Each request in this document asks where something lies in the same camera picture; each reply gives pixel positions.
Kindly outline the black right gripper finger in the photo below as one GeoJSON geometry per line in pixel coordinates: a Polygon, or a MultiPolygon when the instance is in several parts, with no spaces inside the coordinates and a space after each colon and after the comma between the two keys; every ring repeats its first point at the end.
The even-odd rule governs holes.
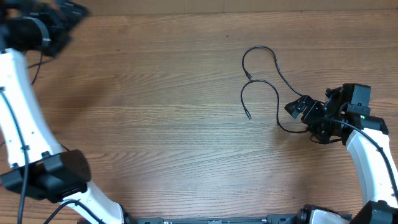
{"type": "Polygon", "coordinates": [[[325,110],[323,109],[323,104],[319,101],[315,101],[304,109],[301,122],[304,124],[313,124],[323,118],[324,115],[325,110]]]}
{"type": "Polygon", "coordinates": [[[303,95],[299,99],[287,103],[284,107],[286,112],[288,112],[291,117],[296,119],[300,113],[303,113],[307,106],[311,105],[311,97],[308,95],[303,95]]]}

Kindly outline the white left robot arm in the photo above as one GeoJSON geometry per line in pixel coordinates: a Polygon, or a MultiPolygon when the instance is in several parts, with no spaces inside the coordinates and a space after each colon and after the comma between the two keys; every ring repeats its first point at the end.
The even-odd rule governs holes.
{"type": "Polygon", "coordinates": [[[88,15],[72,1],[1,2],[1,131],[10,171],[1,184],[21,199],[70,207],[85,223],[132,223],[133,218],[92,181],[83,153],[60,144],[50,131],[33,92],[26,53],[56,57],[70,32],[88,15]]]}

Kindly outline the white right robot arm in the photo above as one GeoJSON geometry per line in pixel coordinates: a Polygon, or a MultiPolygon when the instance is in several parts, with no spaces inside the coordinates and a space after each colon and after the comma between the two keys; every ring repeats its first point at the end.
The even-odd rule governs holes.
{"type": "Polygon", "coordinates": [[[371,87],[346,83],[327,89],[326,102],[308,95],[286,104],[301,118],[310,139],[318,144],[342,142],[353,159],[363,207],[352,223],[397,223],[397,168],[389,150],[389,130],[382,118],[371,116],[371,87]]]}

